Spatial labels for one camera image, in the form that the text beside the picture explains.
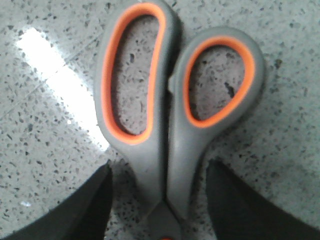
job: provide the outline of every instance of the scissors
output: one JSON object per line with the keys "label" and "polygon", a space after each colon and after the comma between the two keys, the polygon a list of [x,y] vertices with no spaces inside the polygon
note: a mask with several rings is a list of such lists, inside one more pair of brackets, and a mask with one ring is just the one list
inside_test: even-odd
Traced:
{"label": "scissors", "polygon": [[[146,128],[134,135],[123,131],[114,117],[112,73],[126,27],[145,15],[157,18],[159,30],[149,70]],[[188,218],[199,161],[211,140],[250,107],[265,70],[262,53],[248,35],[230,27],[214,27],[199,33],[181,51],[169,77],[180,35],[180,20],[166,3],[129,0],[110,19],[96,72],[94,101],[98,125],[133,169],[152,240],[181,239],[180,225]],[[223,109],[208,119],[199,120],[190,108],[190,76],[200,54],[214,46],[229,47],[241,56],[244,77],[239,90]],[[167,90],[172,95],[169,121]],[[206,193],[218,240],[320,239],[318,231],[304,226],[239,182],[225,166],[210,163]],[[112,193],[112,172],[104,165],[56,209],[5,240],[103,239]],[[272,237],[261,224],[258,209],[262,209],[259,215],[278,238]]]}
{"label": "scissors", "polygon": [[[157,18],[159,30],[149,70],[146,128],[134,135],[117,124],[111,85],[120,39],[129,23],[144,15]],[[153,240],[181,239],[179,221],[188,217],[194,174],[205,148],[248,109],[264,77],[264,60],[257,44],[240,30],[214,27],[198,34],[184,48],[169,78],[171,59],[180,35],[180,20],[166,3],[128,1],[106,29],[95,81],[98,125],[108,142],[127,157],[135,173]],[[241,56],[243,82],[222,110],[206,120],[199,120],[193,116],[189,103],[191,72],[203,51],[221,45]],[[168,124],[167,87],[172,94]]]}

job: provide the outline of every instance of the gray plastic handle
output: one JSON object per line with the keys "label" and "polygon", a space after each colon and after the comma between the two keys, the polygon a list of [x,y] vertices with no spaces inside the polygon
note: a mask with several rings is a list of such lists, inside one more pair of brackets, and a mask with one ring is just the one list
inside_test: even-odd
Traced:
{"label": "gray plastic handle", "polygon": [[[189,86],[186,79],[190,77],[190,61],[208,40],[212,40],[212,43],[207,47],[226,45],[239,53],[245,67],[245,84],[242,83],[237,94],[225,107],[227,111],[217,113],[220,118],[213,117],[215,121],[211,124],[209,121],[205,126],[201,122],[195,125],[190,120],[186,112],[190,106],[185,97]],[[264,59],[258,45],[244,32],[229,27],[215,27],[200,33],[180,54],[169,80],[169,90],[173,94],[173,116],[170,119],[167,175],[167,201],[180,218],[186,219],[188,216],[194,174],[205,148],[254,101],[263,81],[264,69]]]}
{"label": "gray plastic handle", "polygon": [[[106,58],[110,58],[106,49],[109,44],[111,44],[110,42],[113,40],[115,34],[120,34],[120,36],[123,34],[122,30],[124,29],[120,30],[119,27],[117,27],[117,24],[119,24],[120,21],[119,19],[124,18],[125,24],[128,25],[132,20],[140,16],[154,15],[153,10],[156,10],[157,14],[160,15],[162,20],[158,18],[159,16],[155,15],[155,17],[159,20],[159,29],[163,30],[159,55],[156,59],[157,64],[152,106],[153,114],[149,115],[150,113],[147,113],[147,117],[152,117],[153,122],[150,125],[150,133],[145,139],[140,142],[126,142],[117,137],[114,132],[111,131],[110,127],[107,126],[108,119],[106,119],[106,117],[108,116],[104,114],[106,111],[105,108],[110,108],[112,105],[111,98],[108,95],[106,97],[109,98],[105,102],[103,92],[105,89],[102,89],[104,81],[106,81],[104,71],[106,73],[111,73],[113,71],[112,66],[109,66],[108,68],[108,65],[105,65]],[[149,0],[148,2],[129,0],[113,15],[113,17],[110,18],[108,27],[105,30],[105,36],[101,42],[101,50],[98,56],[94,88],[94,101],[98,125],[108,142],[128,158],[130,166],[135,173],[136,185],[142,200],[144,200],[144,210],[146,210],[147,213],[154,209],[165,197],[165,166],[167,164],[166,142],[168,135],[165,95],[170,67],[169,64],[171,62],[172,53],[174,52],[180,37],[180,25],[180,21],[175,13],[166,3],[160,0]],[[118,44],[119,43],[117,42],[111,47],[117,49]]]}

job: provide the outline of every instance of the scissor handle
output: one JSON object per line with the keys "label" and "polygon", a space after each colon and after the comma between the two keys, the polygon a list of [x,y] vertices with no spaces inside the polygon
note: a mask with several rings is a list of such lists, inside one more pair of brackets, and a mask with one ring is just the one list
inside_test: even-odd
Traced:
{"label": "scissor handle", "polygon": [[[238,52],[244,64],[244,78],[238,92],[222,110],[206,120],[198,120],[192,115],[189,103],[191,71],[200,54],[213,46],[227,46]],[[174,117],[169,131],[167,200],[181,218],[187,218],[194,173],[205,148],[248,109],[263,77],[264,59],[258,45],[234,28],[206,30],[180,54],[169,82]]]}
{"label": "scissor handle", "polygon": [[[124,132],[117,124],[111,100],[112,73],[120,39],[136,18],[157,18],[159,30],[149,70],[147,121],[143,133]],[[110,18],[101,42],[96,71],[94,101],[98,125],[108,142],[128,158],[136,184],[151,211],[164,197],[165,141],[167,140],[165,94],[172,53],[180,36],[180,21],[160,0],[129,0]]]}

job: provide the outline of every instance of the speckled floor tile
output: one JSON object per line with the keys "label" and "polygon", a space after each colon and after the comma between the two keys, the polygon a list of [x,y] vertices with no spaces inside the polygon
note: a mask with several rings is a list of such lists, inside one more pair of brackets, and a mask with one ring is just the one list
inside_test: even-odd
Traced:
{"label": "speckled floor tile", "polygon": [[[183,223],[183,239],[215,239],[205,196],[205,169],[210,159],[219,159],[228,164],[271,202],[320,229],[320,70],[317,65],[320,60],[320,43],[316,41],[320,36],[318,2],[167,2],[183,23],[182,46],[203,29],[230,26],[252,36],[260,46],[266,62],[265,82],[255,105],[207,149],[193,191],[190,219]],[[18,5],[13,8],[6,5],[10,2],[6,3],[0,10],[0,17],[8,21],[10,18],[6,16],[18,13],[19,5],[23,3],[16,3]],[[76,92],[79,94],[75,95],[75,99],[83,98],[83,101],[91,104],[100,32],[108,23],[108,11],[119,8],[121,3],[110,1],[109,5],[99,0],[92,4],[84,1],[76,4],[70,1],[62,6],[59,1],[55,1],[51,4],[51,16],[48,16],[51,10],[48,13],[44,11],[47,3],[30,3],[39,7],[31,9],[28,2],[25,2],[28,8],[26,15],[15,14],[17,19],[12,17],[11,21],[17,22],[5,23],[0,27],[3,34],[0,57],[4,59],[0,64],[0,89],[5,92],[0,96],[0,237],[48,212],[58,201],[79,187],[96,168],[111,159],[115,173],[115,193],[105,239],[147,240],[146,222],[141,214],[142,206],[133,184],[130,166],[121,160],[122,157],[113,148],[104,153],[108,144],[102,142],[95,128],[95,119],[84,116],[79,105],[75,104],[76,100],[67,97],[68,94],[62,90],[61,82],[58,81],[69,79],[69,82],[63,84],[78,86]],[[70,16],[59,10],[64,7]],[[60,18],[66,19],[54,23]],[[86,28],[86,20],[91,18]],[[43,83],[46,78],[43,72],[29,66],[28,56],[24,56],[14,43],[18,40],[20,30],[23,34],[28,27],[40,29],[44,37],[48,36],[54,49],[67,62],[66,66],[56,69],[59,70],[57,73],[48,76],[46,83]],[[141,39],[147,39],[143,46],[150,46],[152,38],[145,38],[144,34],[149,33],[138,34]],[[130,53],[136,57],[135,51],[138,50],[135,41],[131,44],[125,47],[127,54],[123,55],[123,60],[128,61],[129,65],[120,73],[134,73],[133,68],[138,64],[137,58],[131,62]],[[219,83],[217,88],[221,89],[221,96],[226,101],[230,99],[230,88],[225,83],[236,91],[237,78],[242,74],[237,56],[234,55],[234,62],[228,58],[231,53],[225,50],[216,52],[220,54],[216,55],[220,57],[219,61],[212,61],[212,55],[205,56],[203,61],[206,61],[207,66],[199,68],[199,72],[202,69],[206,72],[210,68],[219,72],[217,70],[223,69],[222,64],[228,65],[228,72],[214,79]],[[146,65],[142,64],[140,68],[142,72],[148,71]],[[195,92],[202,94],[203,90],[217,90],[212,85],[215,81],[208,81],[210,77],[210,71],[199,75],[194,85]],[[210,84],[210,87],[202,89],[201,84]],[[129,99],[127,104],[123,104],[125,107],[120,114],[124,120],[123,125],[131,131],[143,127],[140,113],[140,119],[132,126],[132,119],[129,119],[130,123],[125,121],[135,109],[130,100],[132,96],[129,95],[138,93],[143,98],[143,85],[138,91],[126,91],[121,87],[117,91],[124,97],[119,100],[120,105],[126,97]],[[202,105],[197,107],[198,114],[206,117],[210,115],[212,102],[216,99],[214,94],[204,95],[207,95],[205,100],[198,98],[195,101],[197,106],[199,103]],[[1,118],[2,113],[9,109],[12,110]]]}

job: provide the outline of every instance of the orange trim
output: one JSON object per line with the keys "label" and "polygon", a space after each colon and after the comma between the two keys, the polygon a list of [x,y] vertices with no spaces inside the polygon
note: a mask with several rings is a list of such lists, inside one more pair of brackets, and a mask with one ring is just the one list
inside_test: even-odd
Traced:
{"label": "orange trim", "polygon": [[[111,102],[111,81],[112,72],[114,68],[117,49],[120,39],[130,22],[134,19],[143,16],[152,15],[159,21],[159,31],[154,45],[154,51],[151,60],[148,95],[147,95],[147,111],[146,111],[146,128],[143,133],[139,135],[132,135],[122,131],[117,125]],[[114,32],[111,35],[110,42],[106,48],[105,56],[102,66],[101,79],[101,108],[104,123],[110,133],[118,140],[126,144],[139,144],[149,138],[154,122],[154,101],[155,101],[155,87],[157,77],[157,66],[162,47],[162,42],[166,29],[166,15],[160,7],[154,3],[137,3],[128,8],[117,21],[114,26]]]}
{"label": "orange trim", "polygon": [[[192,112],[190,109],[189,82],[190,82],[191,71],[200,54],[204,50],[217,45],[230,47],[239,53],[244,64],[243,82],[238,92],[236,93],[236,95],[222,110],[220,110],[218,113],[216,113],[215,115],[211,116],[206,120],[198,120],[192,115]],[[243,44],[241,41],[239,41],[236,38],[233,38],[230,36],[223,36],[223,35],[212,37],[210,39],[205,40],[194,50],[186,66],[186,72],[185,72],[184,83],[183,83],[183,102],[184,102],[184,111],[185,111],[186,117],[188,118],[191,124],[193,124],[195,127],[198,127],[198,128],[208,128],[217,124],[218,122],[226,118],[232,111],[234,111],[240,105],[240,103],[243,101],[243,99],[247,95],[253,83],[254,76],[255,76],[254,57],[252,56],[247,46]]]}

